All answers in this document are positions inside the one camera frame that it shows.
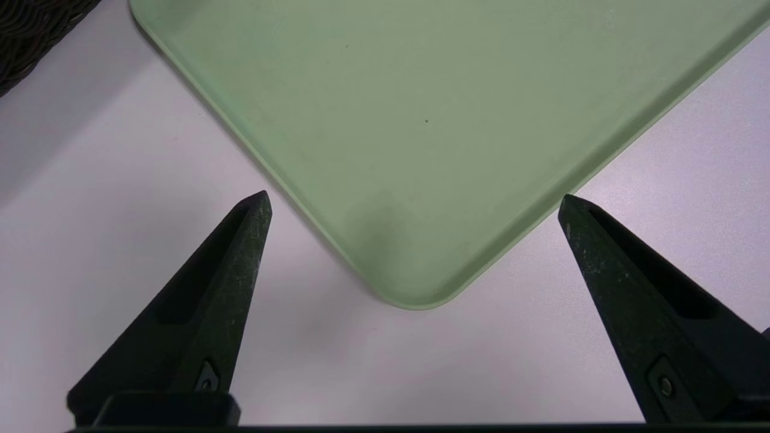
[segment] table surface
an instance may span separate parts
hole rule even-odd
[[[578,195],[770,326],[770,31]],[[231,392],[243,424],[639,421],[555,214],[429,311],[379,301],[102,2],[0,99],[0,428],[68,389],[241,198],[273,223]]]

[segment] wicker basket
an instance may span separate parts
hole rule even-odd
[[[26,77],[97,3],[0,0],[0,96]]]

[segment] black plastic part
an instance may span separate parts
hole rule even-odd
[[[206,391],[204,374],[229,390],[271,216],[265,191],[225,216],[69,392],[76,425],[126,391]]]
[[[770,419],[759,332],[593,203],[559,222],[648,422]]]
[[[239,418],[229,394],[125,393],[107,399],[94,425],[211,428],[238,425]]]

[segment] green tray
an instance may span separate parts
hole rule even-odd
[[[764,0],[131,7],[350,266],[410,309],[457,296],[770,18]]]

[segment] screw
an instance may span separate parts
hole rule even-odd
[[[665,376],[661,376],[661,378],[658,379],[658,386],[660,387],[661,394],[663,394],[664,397],[674,397],[674,384],[671,383],[671,379]]]

